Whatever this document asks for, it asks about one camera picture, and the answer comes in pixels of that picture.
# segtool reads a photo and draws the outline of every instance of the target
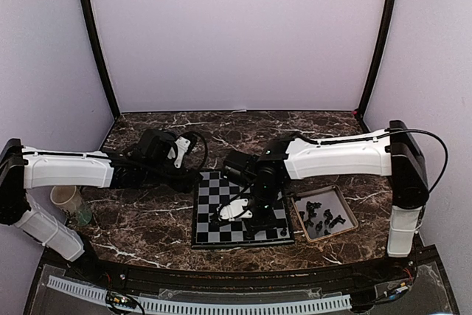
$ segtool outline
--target plastic cup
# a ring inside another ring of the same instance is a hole
[[[51,202],[73,218],[78,226],[90,223],[90,207],[83,201],[77,186],[54,186],[51,191]]]

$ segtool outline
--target marble tabletop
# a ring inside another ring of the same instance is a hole
[[[146,128],[181,134],[198,131],[208,141],[205,168],[221,168],[231,149],[260,153],[274,137],[300,131],[309,137],[361,133],[350,112],[249,111],[123,114],[104,148],[123,150]],[[186,160],[196,166],[203,155],[197,145]],[[286,271],[355,263],[385,255],[392,192],[385,178],[371,175],[322,176],[294,181],[291,189],[305,192],[336,184],[347,199],[359,227],[327,240],[308,243],[289,202],[295,244],[224,250],[191,249],[192,193],[167,186],[146,190],[83,189],[92,222],[75,229],[91,239],[99,257],[138,266],[185,271]]]

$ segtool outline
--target chessboard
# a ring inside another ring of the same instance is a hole
[[[274,246],[294,242],[287,200],[282,193],[274,205],[277,225],[273,229],[261,230],[254,235],[247,232],[241,218],[227,225],[218,225],[212,216],[221,204],[240,193],[243,188],[222,177],[220,171],[202,172],[203,179],[195,187],[193,204],[192,248],[222,249],[244,246]]]

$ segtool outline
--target white ventilation strip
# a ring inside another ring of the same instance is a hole
[[[47,286],[62,293],[72,295],[73,297],[107,306],[105,303],[107,291],[105,289],[75,283],[55,276],[49,276]],[[139,301],[148,315],[311,315],[351,309],[349,295],[317,300],[304,300],[301,302],[244,305],[171,302],[147,297],[134,297],[134,299]],[[139,308],[136,308],[134,313],[141,313],[141,311]]]

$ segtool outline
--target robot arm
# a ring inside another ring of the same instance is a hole
[[[223,174],[238,184],[252,184],[247,212],[241,218],[261,229],[269,225],[278,192],[291,180],[355,173],[391,176],[393,206],[387,254],[406,257],[429,197],[424,157],[411,135],[402,132],[406,129],[401,121],[391,121],[386,130],[358,136],[275,139],[260,156],[232,151]],[[221,220],[236,215],[231,208],[231,204],[221,208]]]
[[[201,177],[182,166],[198,136],[147,130],[124,153],[70,153],[24,147],[11,139],[0,154],[0,224],[15,225],[74,262],[86,252],[84,240],[44,210],[26,192],[41,186],[78,185],[138,188],[168,184],[189,192]]]

